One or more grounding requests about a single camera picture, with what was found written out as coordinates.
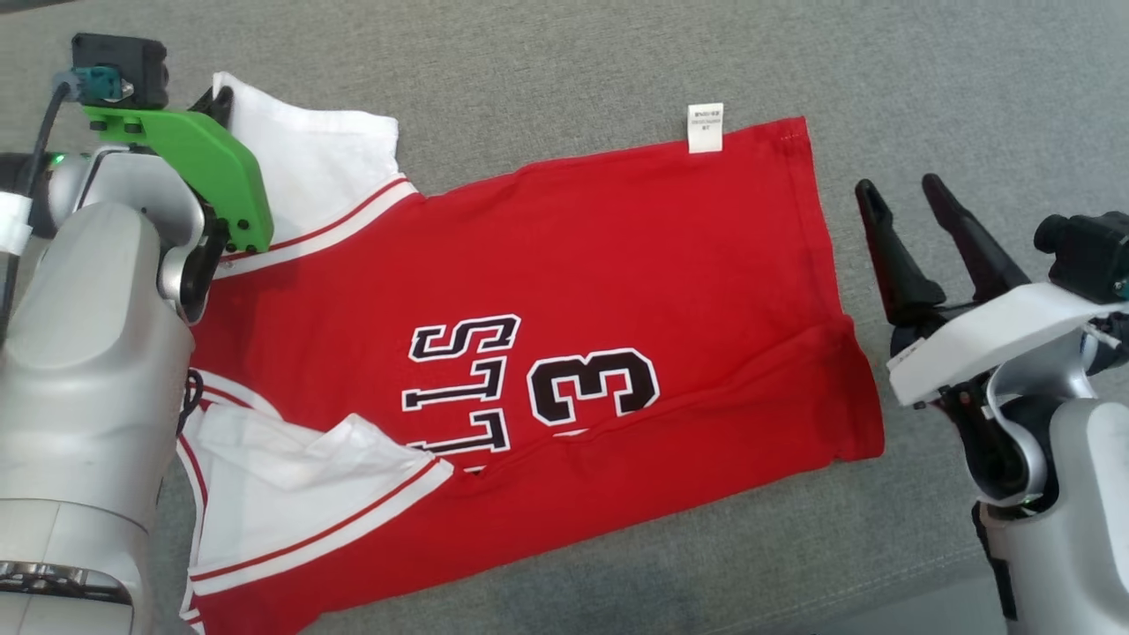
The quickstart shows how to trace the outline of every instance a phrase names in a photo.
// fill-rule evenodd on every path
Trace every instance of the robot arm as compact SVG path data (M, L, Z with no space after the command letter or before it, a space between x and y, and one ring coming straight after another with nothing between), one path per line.
M148 532L193 348L154 285L160 255L135 209L85 207L12 316L0 359L0 590L24 593L0 601L24 604L20 621L5 621L20 635L149 624Z
M1087 373L1123 364L1129 217L1051 217L1036 246L1054 284L1031 284L936 175L925 189L977 293L954 307L893 230L868 181L856 193L887 320L891 384L956 425L981 490L973 521L1012 633L1129 633L1129 408Z
M28 190L28 225L53 242L0 338L0 635L149 632L189 324L224 251L265 250L272 232L257 163L222 128L230 89L166 112L159 43L72 43L72 96L129 142L51 162ZM26 182L29 158L0 157L24 173L0 188Z

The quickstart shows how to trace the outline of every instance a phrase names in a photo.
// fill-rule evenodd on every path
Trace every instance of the black and white lettering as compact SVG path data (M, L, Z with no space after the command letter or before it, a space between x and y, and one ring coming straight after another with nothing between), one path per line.
M506 416L501 409L471 412L471 425L484 427L487 432L475 436L453 438L437 443L417 441L408 445L427 450L435 454L461 454L463 452L474 452L475 450L489 450L491 452L505 452L509 450L509 430L506 429Z
M501 388L506 377L506 358L491 357L479 359L471 364L471 375L483 377L476 384L439 388L434 390L411 389L403 392L404 411L421 410L430 403L443 403L446 401L463 401L476 399L479 401L495 401L501 397Z
M622 375L627 381L623 390L613 393L618 416L658 399L658 377L650 359L633 348L597 350L587 356L541 359L533 365L526 375L533 416L549 426L576 421L572 398L561 395L560 385L576 385L577 399L599 399L607 397L607 377L612 375Z
M479 341L478 353L490 353L513 348L517 339L517 328L522 319L514 314L491 315L463 320L455 328L446 345L439 340L447 333L446 324L420 327L412 334L412 347L408 354L415 362L450 359L466 353L475 333L491 334Z

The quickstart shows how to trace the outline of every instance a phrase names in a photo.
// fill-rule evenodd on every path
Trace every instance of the gray couch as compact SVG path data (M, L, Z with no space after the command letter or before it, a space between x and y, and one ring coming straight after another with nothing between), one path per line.
M971 285L920 193L925 172L940 173L1033 277L1049 266L1031 247L1045 215L1129 201L1129 6L944 5L80 0L0 16L0 148L30 147L77 31L164 41L181 105L224 69L306 107L395 116L401 166L425 193L680 139L689 103L725 102L730 130L806 115L843 304L882 385L885 455L325 616L309 633L811 633L987 574L953 429L899 408L881 381L889 332L856 181L878 184L954 298ZM91 143L65 113L53 147ZM181 633L192 504L178 467L159 508L160 632Z

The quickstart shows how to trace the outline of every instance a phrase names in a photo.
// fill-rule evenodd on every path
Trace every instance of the black cable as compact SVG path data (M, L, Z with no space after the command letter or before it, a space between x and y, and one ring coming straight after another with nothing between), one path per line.
M19 269L19 256L14 253L0 253L0 255L6 260L3 290L0 292L0 346L2 346L8 337L8 320L11 318L16 299L16 271Z
M23 183L17 189L19 193L29 199L35 198L35 190L40 186L40 179L43 177L43 160L47 154L47 138L51 137L51 128L55 124L59 107L69 94L70 84L60 82L51 95L47 111L43 113L43 123L40 124L40 134L35 138L35 148L32 150L29 159L30 165L23 174ZM19 255L11 253L7 255L3 287L0 287L0 346L8 338L8 321L11 319L12 305L16 302L16 270L19 268Z
M24 186L21 193L27 198L35 195L35 189L43 177L43 159L47 154L47 138L51 137L51 128L55 124L55 116L59 114L59 106L70 94L70 84L62 81L55 87L47 104L46 112L43 113L43 123L40 124L40 136L35 138L35 148L32 150L32 166L24 175Z
M200 406L200 399L204 395L204 379L195 368L189 368L189 376L184 380L184 401L181 408L181 418L176 425L176 436L181 436L184 424L189 423L189 416Z

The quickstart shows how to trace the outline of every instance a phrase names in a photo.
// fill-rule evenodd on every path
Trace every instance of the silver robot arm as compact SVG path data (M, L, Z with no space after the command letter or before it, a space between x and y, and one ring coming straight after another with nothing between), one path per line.
M67 160L50 185L61 227L0 351L0 635L140 635L204 214L157 156Z
M981 490L973 523L1013 635L1129 633L1129 408L1088 375L1129 359L1129 216L1051 217L1035 245L1054 284L1018 269L936 175L924 188L975 284L946 307L868 181L856 194L902 405L942 409Z

